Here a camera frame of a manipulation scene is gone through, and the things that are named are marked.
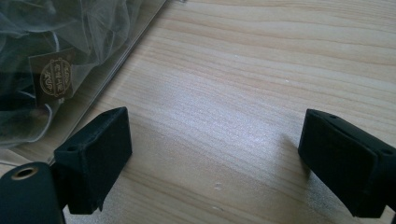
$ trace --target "light wood surface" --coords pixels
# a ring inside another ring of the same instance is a hole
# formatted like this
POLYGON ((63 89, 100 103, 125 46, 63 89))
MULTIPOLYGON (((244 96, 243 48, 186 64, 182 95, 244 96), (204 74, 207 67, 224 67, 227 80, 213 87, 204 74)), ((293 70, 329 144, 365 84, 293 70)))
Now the light wood surface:
POLYGON ((315 108, 396 147, 396 2, 171 1, 80 126, 119 106, 134 155, 104 212, 68 223, 388 224, 352 217, 297 146, 315 108))

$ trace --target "round opening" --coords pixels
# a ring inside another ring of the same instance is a hole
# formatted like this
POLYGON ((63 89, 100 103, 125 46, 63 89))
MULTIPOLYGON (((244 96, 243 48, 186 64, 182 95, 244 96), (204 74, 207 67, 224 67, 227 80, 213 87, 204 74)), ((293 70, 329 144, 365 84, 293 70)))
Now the round opening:
POLYGON ((38 171, 37 167, 27 167, 16 172, 11 178, 13 180, 23 180, 35 175, 38 171))

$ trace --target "transparent plastic wrap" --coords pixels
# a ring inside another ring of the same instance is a hole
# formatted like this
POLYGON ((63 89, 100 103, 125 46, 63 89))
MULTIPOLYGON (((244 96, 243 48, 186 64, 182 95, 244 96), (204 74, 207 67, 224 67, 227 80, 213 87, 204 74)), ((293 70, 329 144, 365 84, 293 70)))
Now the transparent plastic wrap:
POLYGON ((0 2, 0 147, 37 140, 131 36, 142 0, 0 2))

